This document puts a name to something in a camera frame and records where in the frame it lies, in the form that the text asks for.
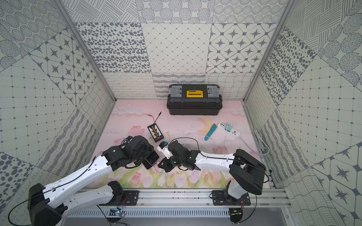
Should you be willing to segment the phone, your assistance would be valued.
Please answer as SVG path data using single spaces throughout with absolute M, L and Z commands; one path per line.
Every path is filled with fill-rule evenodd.
M 156 151 L 153 151 L 149 156 L 147 156 L 142 161 L 142 164 L 147 170 L 149 170 L 157 163 L 158 159 L 159 159 L 159 155 L 157 154 Z

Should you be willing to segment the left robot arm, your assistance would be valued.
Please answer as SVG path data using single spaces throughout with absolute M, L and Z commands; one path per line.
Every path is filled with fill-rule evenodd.
M 45 186 L 32 186 L 27 201 L 31 224 L 55 226 L 67 216 L 95 205 L 122 204 L 126 195 L 118 181 L 87 192 L 79 190 L 119 168 L 128 169 L 131 163 L 150 169 L 158 159 L 154 147 L 143 136 L 127 137 L 121 145 L 110 147 L 67 177 Z

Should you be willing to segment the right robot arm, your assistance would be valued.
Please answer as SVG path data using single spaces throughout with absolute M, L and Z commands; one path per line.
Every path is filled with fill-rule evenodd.
M 170 172 L 175 167 L 226 172 L 234 178 L 227 185 L 228 196 L 239 199 L 245 193 L 262 194 L 266 167 L 242 149 L 232 154 L 211 154 L 200 150 L 188 150 L 175 140 L 171 143 L 160 143 L 157 150 L 165 156 L 158 164 L 165 172 Z

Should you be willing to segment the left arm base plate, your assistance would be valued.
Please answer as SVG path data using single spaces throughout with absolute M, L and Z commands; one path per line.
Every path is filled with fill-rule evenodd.
M 138 190 L 126 190 L 114 195 L 108 205 L 136 206 L 140 192 Z

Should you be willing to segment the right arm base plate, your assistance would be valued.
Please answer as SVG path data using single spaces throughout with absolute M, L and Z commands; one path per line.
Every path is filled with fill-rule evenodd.
M 226 194 L 225 190 L 213 190 L 209 197 L 213 200 L 214 206 L 241 206 L 242 204 L 245 206 L 251 205 L 249 193 L 245 193 L 241 196 L 241 198 L 236 199 Z

